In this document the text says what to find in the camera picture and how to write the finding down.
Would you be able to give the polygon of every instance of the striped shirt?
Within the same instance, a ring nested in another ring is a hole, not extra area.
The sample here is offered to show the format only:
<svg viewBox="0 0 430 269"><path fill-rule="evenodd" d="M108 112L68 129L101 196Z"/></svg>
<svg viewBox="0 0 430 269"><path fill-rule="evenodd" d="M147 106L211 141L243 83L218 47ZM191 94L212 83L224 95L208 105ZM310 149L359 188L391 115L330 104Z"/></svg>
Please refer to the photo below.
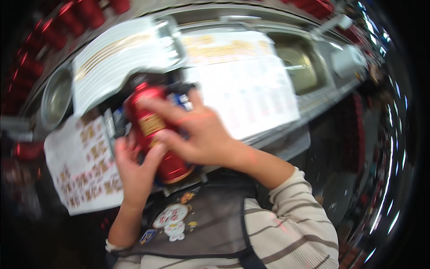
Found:
<svg viewBox="0 0 430 269"><path fill-rule="evenodd" d="M245 223L255 254L267 269L335 269L338 237L322 206L312 196L304 172L295 172L272 190L272 211L255 199L245 199ZM108 251L115 246L106 242ZM242 268L238 259L170 259L152 255L120 258L114 269Z"/></svg>

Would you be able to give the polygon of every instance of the metal sink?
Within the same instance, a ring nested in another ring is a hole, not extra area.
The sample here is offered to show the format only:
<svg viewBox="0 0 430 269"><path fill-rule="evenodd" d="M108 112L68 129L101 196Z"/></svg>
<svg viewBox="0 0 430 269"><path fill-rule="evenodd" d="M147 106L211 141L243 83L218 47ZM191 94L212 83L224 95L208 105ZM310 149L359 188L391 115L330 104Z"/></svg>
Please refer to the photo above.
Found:
<svg viewBox="0 0 430 269"><path fill-rule="evenodd" d="M304 34L269 32L278 56L290 73L296 95L304 95L324 87L327 83L325 63Z"/></svg>

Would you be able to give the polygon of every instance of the metal bowl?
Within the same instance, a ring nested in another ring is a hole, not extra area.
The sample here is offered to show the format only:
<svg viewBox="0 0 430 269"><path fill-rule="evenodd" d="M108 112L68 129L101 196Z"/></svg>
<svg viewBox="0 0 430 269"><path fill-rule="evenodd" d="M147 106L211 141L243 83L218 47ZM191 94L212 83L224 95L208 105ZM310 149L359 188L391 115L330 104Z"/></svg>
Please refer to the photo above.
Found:
<svg viewBox="0 0 430 269"><path fill-rule="evenodd" d="M66 67L57 69L49 78L40 108L42 124L46 130L55 129L70 110L71 85L72 73Z"/></svg>

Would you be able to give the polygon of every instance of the hand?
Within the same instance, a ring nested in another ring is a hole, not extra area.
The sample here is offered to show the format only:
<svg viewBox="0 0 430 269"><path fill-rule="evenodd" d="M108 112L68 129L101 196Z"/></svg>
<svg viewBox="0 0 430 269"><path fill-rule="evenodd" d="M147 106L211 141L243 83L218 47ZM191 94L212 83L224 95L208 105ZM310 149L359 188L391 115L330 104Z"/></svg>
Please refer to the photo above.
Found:
<svg viewBox="0 0 430 269"><path fill-rule="evenodd" d="M155 172L167 147L163 143L155 145L146 154L141 166L137 164L139 151L133 132L128 137L120 137L115 141L115 159L124 186L123 204L143 210L151 193Z"/></svg>
<svg viewBox="0 0 430 269"><path fill-rule="evenodd" d="M172 106L162 99L141 99L141 104L146 109L157 113L173 125L184 128L190 135L185 141L176 132L163 129L158 131L155 137L187 162L226 166L242 143L227 134L218 116L203 105L195 89L189 91L188 98L193 104L193 110L190 112Z"/></svg>

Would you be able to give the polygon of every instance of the dark apron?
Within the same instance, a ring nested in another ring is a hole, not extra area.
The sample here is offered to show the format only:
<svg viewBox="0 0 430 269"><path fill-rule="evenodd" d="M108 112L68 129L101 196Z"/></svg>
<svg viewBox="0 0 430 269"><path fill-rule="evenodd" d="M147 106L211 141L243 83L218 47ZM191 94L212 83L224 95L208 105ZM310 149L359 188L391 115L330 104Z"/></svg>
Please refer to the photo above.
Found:
<svg viewBox="0 0 430 269"><path fill-rule="evenodd" d="M181 203L184 194L194 196ZM255 198L255 194L250 179L237 178L209 181L174 193L145 213L150 224L142 227L141 237L145 236L131 248L116 251L116 254L121 257L149 254L175 259L237 258L245 269L265 269L249 242L244 219L244 199ZM156 230L153 227L154 220L172 204L182 204L190 209L182 220L184 238L173 242L164 228Z"/></svg>

